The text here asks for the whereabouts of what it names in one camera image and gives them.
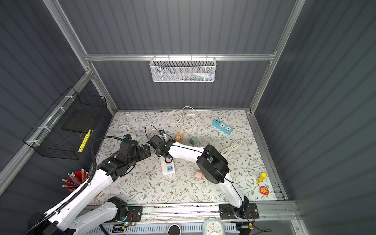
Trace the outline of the pink plug adapter front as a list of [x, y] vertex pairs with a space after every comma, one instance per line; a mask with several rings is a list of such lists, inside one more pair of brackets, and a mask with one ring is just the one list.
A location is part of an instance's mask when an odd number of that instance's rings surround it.
[[203, 177], [203, 173], [202, 173], [201, 170], [198, 169], [198, 170], [195, 172], [195, 179], [201, 180], [202, 177]]

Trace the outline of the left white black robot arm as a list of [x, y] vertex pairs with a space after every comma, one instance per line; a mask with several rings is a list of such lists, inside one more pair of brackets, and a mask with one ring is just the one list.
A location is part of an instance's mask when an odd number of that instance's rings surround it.
[[151, 156], [147, 145], [141, 146], [130, 138], [118, 138], [118, 141], [119, 151], [100, 164], [93, 160], [93, 169], [89, 172], [88, 179], [73, 193], [44, 214], [37, 212], [29, 219], [26, 235], [80, 235], [111, 220], [125, 226], [137, 221], [137, 215], [128, 210], [127, 203], [116, 196], [101, 207], [79, 216], [103, 189], [130, 173], [137, 162]]

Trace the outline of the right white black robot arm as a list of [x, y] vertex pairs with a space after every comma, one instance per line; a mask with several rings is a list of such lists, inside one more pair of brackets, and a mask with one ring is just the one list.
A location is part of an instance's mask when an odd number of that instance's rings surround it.
[[193, 147], [174, 140], [166, 142], [157, 135], [154, 135], [148, 144], [155, 150], [157, 156], [165, 160], [183, 159], [196, 163], [208, 181], [220, 186], [231, 206], [242, 210], [248, 205], [248, 198], [241, 193], [232, 179], [228, 161], [214, 146]]

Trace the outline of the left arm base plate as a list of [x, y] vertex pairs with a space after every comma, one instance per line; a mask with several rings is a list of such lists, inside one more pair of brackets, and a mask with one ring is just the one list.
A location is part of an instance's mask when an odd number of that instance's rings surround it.
[[143, 214], [142, 206], [121, 207], [120, 209], [118, 209], [115, 217], [106, 222], [107, 223], [109, 222], [136, 223], [136, 222], [141, 221], [142, 214]]

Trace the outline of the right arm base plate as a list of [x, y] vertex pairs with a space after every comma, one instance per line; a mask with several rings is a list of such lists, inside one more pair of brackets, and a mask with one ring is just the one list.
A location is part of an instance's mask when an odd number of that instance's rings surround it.
[[236, 208], [230, 204], [219, 205], [220, 218], [226, 219], [258, 219], [259, 211], [255, 203], [248, 203], [245, 208]]

